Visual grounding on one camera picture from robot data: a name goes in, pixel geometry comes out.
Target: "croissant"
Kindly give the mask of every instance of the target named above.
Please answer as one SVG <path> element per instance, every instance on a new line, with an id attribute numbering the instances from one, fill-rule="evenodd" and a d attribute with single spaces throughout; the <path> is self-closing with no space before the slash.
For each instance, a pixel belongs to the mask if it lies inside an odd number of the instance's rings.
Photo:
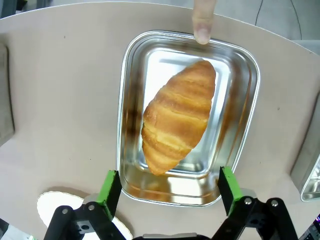
<path id="1" fill-rule="evenodd" d="M 201 140 L 211 111 L 216 71 L 198 61 L 171 77 L 143 113 L 142 150 L 149 170 L 173 169 Z"/>

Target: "finger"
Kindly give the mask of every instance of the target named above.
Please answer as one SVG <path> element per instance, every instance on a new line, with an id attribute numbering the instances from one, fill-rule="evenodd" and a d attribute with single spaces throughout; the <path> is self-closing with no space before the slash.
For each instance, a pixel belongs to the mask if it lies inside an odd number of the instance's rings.
<path id="1" fill-rule="evenodd" d="M 194 0 L 193 33 L 199 44 L 207 44 L 210 40 L 216 2 L 217 0 Z"/>

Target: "black cable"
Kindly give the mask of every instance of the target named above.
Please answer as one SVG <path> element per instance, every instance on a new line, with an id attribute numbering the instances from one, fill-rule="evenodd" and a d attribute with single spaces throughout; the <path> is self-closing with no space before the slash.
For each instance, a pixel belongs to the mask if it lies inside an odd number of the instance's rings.
<path id="1" fill-rule="evenodd" d="M 255 26 L 257 26 L 257 20 L 258 20 L 258 16 L 259 16 L 259 13 L 260 13 L 260 10 L 261 10 L 261 6 L 262 6 L 262 3 L 264 2 L 264 0 L 261 0 L 261 4 L 260 4 L 260 7 L 259 7 L 259 10 L 258 10 L 258 13 L 256 14 L 256 18 L 255 18 Z"/>
<path id="2" fill-rule="evenodd" d="M 292 0 L 290 0 L 290 1 L 291 1 L 291 4 L 292 4 L 292 7 L 293 7 L 293 9 L 294 9 L 294 12 L 295 12 L 295 16 L 296 16 L 296 19 L 297 19 L 297 21 L 298 21 L 298 24 L 299 24 L 299 30 L 300 30 L 300 40 L 302 40 L 301 26 L 300 26 L 300 21 L 299 21 L 299 18 L 298 18 L 298 14 L 297 14 L 297 11 L 296 11 L 296 8 L 295 8 L 295 5 L 294 5 L 294 3 L 292 2 Z"/>

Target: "white plate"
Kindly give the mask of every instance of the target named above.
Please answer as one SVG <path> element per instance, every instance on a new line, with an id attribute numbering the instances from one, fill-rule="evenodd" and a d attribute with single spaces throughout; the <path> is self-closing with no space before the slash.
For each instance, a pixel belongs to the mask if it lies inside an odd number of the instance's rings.
<path id="1" fill-rule="evenodd" d="M 84 200 L 81 197 L 66 192 L 49 191 L 39 196 L 36 203 L 36 208 L 41 220 L 46 227 L 48 227 L 57 207 L 66 205 L 76 210 L 82 205 L 83 201 Z M 118 218 L 114 217 L 112 222 L 119 229 L 126 240 L 131 240 L 133 238 L 129 229 L 126 228 L 126 226 L 119 221 Z M 99 240 L 99 237 L 95 232 L 92 232 L 85 234 L 83 240 Z"/>

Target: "fingernail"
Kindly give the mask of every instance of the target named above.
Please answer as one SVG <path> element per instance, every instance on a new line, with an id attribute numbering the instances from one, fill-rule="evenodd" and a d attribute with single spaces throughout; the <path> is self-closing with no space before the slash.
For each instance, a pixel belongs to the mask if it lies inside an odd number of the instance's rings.
<path id="1" fill-rule="evenodd" d="M 195 39 L 199 44 L 207 44 L 210 39 L 210 32 L 207 28 L 200 28 L 196 31 Z"/>

